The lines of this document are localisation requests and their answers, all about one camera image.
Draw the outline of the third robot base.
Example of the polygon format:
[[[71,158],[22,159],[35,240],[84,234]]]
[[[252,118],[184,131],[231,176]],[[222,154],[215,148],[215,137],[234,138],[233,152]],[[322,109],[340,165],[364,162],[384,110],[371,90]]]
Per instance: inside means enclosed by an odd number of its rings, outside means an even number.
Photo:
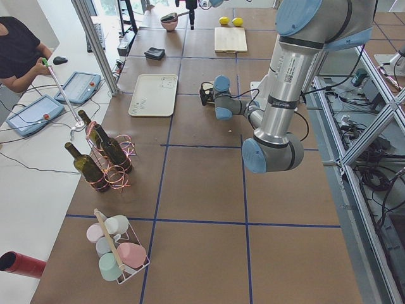
[[[378,69],[385,76],[404,76],[404,46],[395,54],[375,54]]]

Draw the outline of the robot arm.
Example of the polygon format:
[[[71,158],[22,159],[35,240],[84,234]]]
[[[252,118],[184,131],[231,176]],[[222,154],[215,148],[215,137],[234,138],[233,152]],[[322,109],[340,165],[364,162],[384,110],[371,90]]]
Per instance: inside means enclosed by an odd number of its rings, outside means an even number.
[[[360,46],[371,38],[376,1],[283,1],[275,25],[278,39],[267,76],[258,90],[266,107],[231,96],[228,77],[213,83],[216,118],[246,117],[253,137],[242,144],[245,166],[254,173],[296,168],[303,159],[300,140],[288,131],[314,57],[322,50]]]
[[[216,8],[223,3],[223,0],[209,0],[208,3]],[[195,10],[197,9],[197,0],[185,0],[185,7],[189,11],[190,29],[194,30]]]

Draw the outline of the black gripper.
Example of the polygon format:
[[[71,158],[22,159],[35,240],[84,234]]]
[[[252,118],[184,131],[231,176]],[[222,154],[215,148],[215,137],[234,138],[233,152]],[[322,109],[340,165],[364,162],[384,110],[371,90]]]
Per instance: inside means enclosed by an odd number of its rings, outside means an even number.
[[[189,10],[189,24],[190,29],[194,30],[195,22],[195,9],[197,8],[197,0],[185,0],[185,7]]]

